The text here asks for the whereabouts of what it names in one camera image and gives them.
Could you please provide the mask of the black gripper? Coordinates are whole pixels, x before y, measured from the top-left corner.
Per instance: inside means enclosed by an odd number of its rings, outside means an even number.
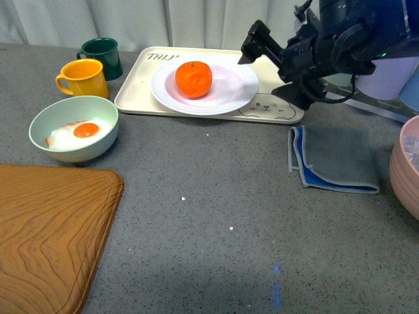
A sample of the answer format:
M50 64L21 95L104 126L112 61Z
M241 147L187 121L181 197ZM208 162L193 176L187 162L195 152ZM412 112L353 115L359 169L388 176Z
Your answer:
M275 65L285 85L271 94L307 111L325 99L321 78L337 73L370 75L375 66L362 53L374 33L373 22L325 22L317 34L304 40L295 37L285 50L270 36L270 30L256 20L242 44L238 64L251 64L262 55Z

